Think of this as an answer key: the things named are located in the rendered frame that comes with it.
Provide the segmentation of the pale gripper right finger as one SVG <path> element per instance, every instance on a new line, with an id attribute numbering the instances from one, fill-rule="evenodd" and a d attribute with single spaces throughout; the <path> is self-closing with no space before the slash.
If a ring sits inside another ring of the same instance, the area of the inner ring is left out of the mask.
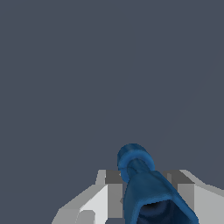
<path id="1" fill-rule="evenodd" d="M 188 170 L 169 170 L 163 175 L 196 213 L 199 224 L 224 224 L 224 190 L 205 184 Z"/>

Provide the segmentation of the blue bottle-shaped object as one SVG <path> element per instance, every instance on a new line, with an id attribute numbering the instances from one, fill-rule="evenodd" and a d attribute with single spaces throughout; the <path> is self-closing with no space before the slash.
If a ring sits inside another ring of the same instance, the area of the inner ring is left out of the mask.
<path id="1" fill-rule="evenodd" d="M 117 166 L 127 183 L 123 199 L 125 224 L 199 224 L 195 212 L 155 170 L 144 147 L 137 143 L 124 145 L 117 154 Z"/>

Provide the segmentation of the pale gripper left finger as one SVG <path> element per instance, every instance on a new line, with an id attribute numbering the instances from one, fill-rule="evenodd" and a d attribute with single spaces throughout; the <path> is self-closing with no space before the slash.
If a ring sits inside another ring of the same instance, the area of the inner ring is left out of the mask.
<path id="1" fill-rule="evenodd" d="M 60 208 L 52 224 L 106 224 L 122 217 L 121 172 L 99 170 L 95 183 Z"/>

